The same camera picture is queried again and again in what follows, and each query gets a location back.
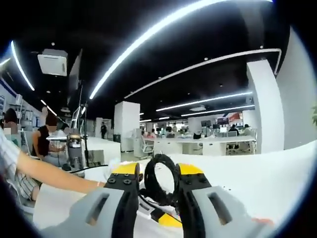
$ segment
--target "ceiling vent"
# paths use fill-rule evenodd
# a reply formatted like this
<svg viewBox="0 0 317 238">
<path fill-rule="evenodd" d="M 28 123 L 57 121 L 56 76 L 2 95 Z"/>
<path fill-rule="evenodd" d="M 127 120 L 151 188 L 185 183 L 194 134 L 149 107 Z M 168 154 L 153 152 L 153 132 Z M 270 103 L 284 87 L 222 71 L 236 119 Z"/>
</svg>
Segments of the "ceiling vent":
<svg viewBox="0 0 317 238">
<path fill-rule="evenodd" d="M 45 49 L 38 60 L 43 74 L 67 76 L 67 53 Z"/>
<path fill-rule="evenodd" d="M 194 111 L 194 112 L 200 112 L 200 111 L 206 110 L 206 108 L 205 108 L 204 105 L 201 105 L 201 106 L 196 107 L 196 108 L 191 108 L 190 110 L 191 110 L 191 111 Z"/>
</svg>

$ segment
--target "white desk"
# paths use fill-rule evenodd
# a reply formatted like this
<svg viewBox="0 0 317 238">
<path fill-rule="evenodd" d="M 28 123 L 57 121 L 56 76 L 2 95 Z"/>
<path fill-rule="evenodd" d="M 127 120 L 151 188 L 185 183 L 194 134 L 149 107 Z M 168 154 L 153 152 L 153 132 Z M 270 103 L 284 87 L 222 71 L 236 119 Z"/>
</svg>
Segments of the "white desk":
<svg viewBox="0 0 317 238">
<path fill-rule="evenodd" d="M 64 139 L 64 137 L 50 136 L 49 138 Z M 111 159 L 121 159 L 120 143 L 113 142 L 110 140 L 104 140 L 98 137 L 88 137 L 87 148 L 89 151 L 103 150 L 104 152 L 104 163 L 109 164 Z M 82 140 L 82 156 L 85 157 L 85 141 Z"/>
<path fill-rule="evenodd" d="M 234 137 L 208 137 L 194 140 L 192 138 L 145 138 L 145 141 L 154 142 L 154 153 L 164 154 L 183 154 L 183 145 L 190 147 L 193 143 L 203 144 L 203 155 L 207 156 L 225 156 L 226 144 L 235 142 L 255 141 L 252 136 L 234 136 Z"/>
<path fill-rule="evenodd" d="M 212 185 L 224 189 L 244 203 L 248 213 L 268 218 L 278 226 L 292 212 L 315 170 L 317 142 L 286 151 L 260 155 L 215 157 L 171 155 L 175 163 L 190 163 L 203 169 Z M 86 178 L 102 180 L 101 168 L 88 170 Z M 172 177 L 162 168 L 157 177 L 161 185 L 173 190 Z M 70 206 L 83 195 L 42 185 L 35 204 L 33 221 L 43 229 L 64 221 Z M 183 237 L 179 230 L 168 230 L 137 216 L 135 237 Z"/>
</svg>

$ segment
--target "ceiling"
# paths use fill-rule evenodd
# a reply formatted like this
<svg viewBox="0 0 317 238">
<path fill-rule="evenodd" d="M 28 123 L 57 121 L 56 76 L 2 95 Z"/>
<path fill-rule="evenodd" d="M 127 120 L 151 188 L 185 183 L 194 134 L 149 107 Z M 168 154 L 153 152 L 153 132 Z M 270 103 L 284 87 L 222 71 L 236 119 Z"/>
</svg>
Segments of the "ceiling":
<svg viewBox="0 0 317 238">
<path fill-rule="evenodd" d="M 89 103 L 88 118 L 113 118 L 114 105 L 131 92 L 159 77 L 204 62 L 205 58 L 210 60 L 263 46 L 264 49 L 282 49 L 283 61 L 289 26 L 277 16 L 272 3 L 226 1 L 197 10 L 152 36 L 110 75 L 95 98 L 89 100 L 104 73 L 134 40 L 165 16 L 193 2 L 59 0 L 50 7 L 28 3 L 27 10 L 16 13 L 17 31 L 2 29 L 10 34 L 1 47 L 5 51 L 9 41 L 15 40 L 21 67 L 35 91 L 28 88 L 14 60 L 7 63 L 2 76 L 31 105 L 40 109 L 43 99 L 60 115 L 61 107 L 67 106 L 70 96 L 68 77 L 42 74 L 37 54 L 44 49 L 65 50 L 69 73 L 82 49 L 79 79 L 84 85 L 82 102 L 88 100 Z M 142 119 L 178 119 L 190 113 L 190 107 L 161 112 L 156 109 L 247 91 L 246 62 L 263 58 L 275 67 L 277 53 L 222 60 L 170 77 L 126 100 L 141 104 Z M 79 92 L 73 97 L 79 98 Z M 204 105 L 209 111 L 242 106 L 245 102 L 245 97 L 239 97 Z"/>
</svg>

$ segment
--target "gray gripper part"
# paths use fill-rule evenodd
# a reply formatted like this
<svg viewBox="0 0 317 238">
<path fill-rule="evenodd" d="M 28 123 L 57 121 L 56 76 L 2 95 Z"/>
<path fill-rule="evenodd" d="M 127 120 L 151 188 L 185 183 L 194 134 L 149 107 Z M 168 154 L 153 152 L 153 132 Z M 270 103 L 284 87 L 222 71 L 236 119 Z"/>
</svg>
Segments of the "gray gripper part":
<svg viewBox="0 0 317 238">
<path fill-rule="evenodd" d="M 206 238 L 266 238 L 273 235 L 271 225 L 252 221 L 244 205 L 221 187 L 193 190 L 193 195 L 201 208 Z"/>
<path fill-rule="evenodd" d="M 69 217 L 54 227 L 41 230 L 45 238 L 111 238 L 112 224 L 123 190 L 97 188 L 77 201 L 69 211 Z M 106 198 L 97 222 L 88 224 L 100 201 Z"/>
</svg>

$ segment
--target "black ring object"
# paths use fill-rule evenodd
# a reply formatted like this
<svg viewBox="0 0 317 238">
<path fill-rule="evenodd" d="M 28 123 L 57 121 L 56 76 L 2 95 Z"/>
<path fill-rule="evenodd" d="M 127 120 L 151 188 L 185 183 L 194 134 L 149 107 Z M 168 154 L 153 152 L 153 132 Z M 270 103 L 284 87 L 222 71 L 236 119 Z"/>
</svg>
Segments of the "black ring object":
<svg viewBox="0 0 317 238">
<path fill-rule="evenodd" d="M 174 192 L 166 194 L 163 191 L 157 177 L 155 176 L 155 165 L 162 163 L 169 168 L 174 179 Z M 140 190 L 140 194 L 145 197 L 150 197 L 157 202 L 160 206 L 175 206 L 177 204 L 177 194 L 179 188 L 178 169 L 174 162 L 164 154 L 156 154 L 147 164 L 144 172 L 145 189 Z"/>
</svg>

